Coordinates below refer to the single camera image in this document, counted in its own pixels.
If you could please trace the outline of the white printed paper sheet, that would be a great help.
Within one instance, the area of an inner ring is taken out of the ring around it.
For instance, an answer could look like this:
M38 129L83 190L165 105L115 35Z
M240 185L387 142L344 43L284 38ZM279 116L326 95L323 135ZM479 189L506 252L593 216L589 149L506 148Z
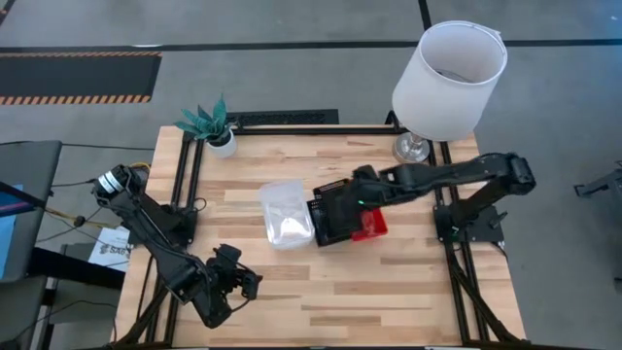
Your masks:
M101 229L88 257L88 262L127 272L131 249L129 231L124 227Z

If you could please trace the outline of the black plastic slotted basket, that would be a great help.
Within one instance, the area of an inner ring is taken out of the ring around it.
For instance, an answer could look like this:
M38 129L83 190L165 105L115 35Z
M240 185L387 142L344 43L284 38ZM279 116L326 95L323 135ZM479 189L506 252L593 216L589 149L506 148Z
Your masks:
M315 188L314 198L307 202L315 228L315 238L320 247L351 240L351 233L358 231L349 229L344 216L344 206L333 203L337 192L348 182L348 179L342 179Z

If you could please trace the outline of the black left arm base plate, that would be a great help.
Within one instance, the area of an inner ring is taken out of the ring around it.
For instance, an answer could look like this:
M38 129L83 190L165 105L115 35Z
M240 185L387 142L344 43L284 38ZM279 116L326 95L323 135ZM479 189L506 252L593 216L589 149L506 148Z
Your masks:
M119 213L119 216L140 245L157 244L182 249L194 240L197 221L197 211L194 209L142 202L140 206Z

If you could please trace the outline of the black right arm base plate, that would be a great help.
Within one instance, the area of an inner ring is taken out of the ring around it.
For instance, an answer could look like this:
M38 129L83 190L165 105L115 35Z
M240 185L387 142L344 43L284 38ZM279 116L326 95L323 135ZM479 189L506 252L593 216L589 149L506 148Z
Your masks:
M501 221L507 213L499 213L495 206L490 206L475 214L470 219L458 223L451 215L448 206L433 208L433 217L437 238L451 242L492 242L504 241Z

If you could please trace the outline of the red plastic slotted basket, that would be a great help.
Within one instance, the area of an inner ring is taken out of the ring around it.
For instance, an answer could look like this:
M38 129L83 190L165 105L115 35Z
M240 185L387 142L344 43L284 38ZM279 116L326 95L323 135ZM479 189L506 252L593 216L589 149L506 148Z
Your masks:
M362 229L351 233L353 241L363 241L370 238L385 235L388 228L379 208L370 211L362 211Z

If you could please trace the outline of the green plant in white pot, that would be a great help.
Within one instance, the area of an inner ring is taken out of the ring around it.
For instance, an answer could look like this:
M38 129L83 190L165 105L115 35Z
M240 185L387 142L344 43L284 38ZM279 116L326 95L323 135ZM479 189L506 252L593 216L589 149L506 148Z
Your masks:
M196 112L182 109L186 121L174 122L174 125L190 134L196 141L205 143L217 158L230 158L237 151L237 142L232 130L234 122L227 119L227 107L221 94L212 109L207 113L200 105Z

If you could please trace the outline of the white shade table lamp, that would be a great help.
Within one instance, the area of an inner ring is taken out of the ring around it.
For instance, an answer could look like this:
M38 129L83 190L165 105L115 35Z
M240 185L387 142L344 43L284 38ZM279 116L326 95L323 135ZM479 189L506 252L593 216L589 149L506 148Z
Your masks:
M407 130L394 144L400 162L422 162L431 141L466 138L479 123L508 61L498 30L465 20L433 25L421 36L392 94Z

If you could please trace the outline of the black hazard-striped floor mat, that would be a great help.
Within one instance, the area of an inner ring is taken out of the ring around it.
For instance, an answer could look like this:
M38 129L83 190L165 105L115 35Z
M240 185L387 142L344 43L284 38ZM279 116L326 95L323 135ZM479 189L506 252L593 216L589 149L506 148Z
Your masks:
M161 60L160 52L0 53L0 105L147 103Z

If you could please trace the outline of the clear plastic basket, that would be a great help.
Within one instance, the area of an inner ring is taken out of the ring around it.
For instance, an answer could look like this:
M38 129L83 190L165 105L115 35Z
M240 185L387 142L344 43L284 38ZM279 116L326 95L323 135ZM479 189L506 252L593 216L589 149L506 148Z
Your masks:
M272 182L259 189L268 242L274 249L291 250L315 237L301 180Z

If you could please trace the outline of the black aluminium table frame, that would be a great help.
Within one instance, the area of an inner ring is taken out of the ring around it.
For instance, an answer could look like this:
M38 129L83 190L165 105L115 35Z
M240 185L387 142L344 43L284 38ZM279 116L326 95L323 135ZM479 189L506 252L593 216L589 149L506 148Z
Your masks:
M454 345L476 350L528 347L505 260L481 242L440 241L433 208L467 199L483 182L443 187L414 201L379 208L388 232L363 241L277 250L268 242L259 189L301 180L313 190L371 165L396 165L398 131L389 125L245 127L237 151L218 158L180 129L160 130L146 192L159 204L180 193L198 212L192 255L202 261L227 244L242 255L237 267L263 277L255 300L239 288L233 313L207 328L191 302L163 288L156 260L145 247L131 251L115 321L115 350L176 347L228 350L286 346L333 350L367 346ZM441 166L481 156L472 139L433 149L421 163Z

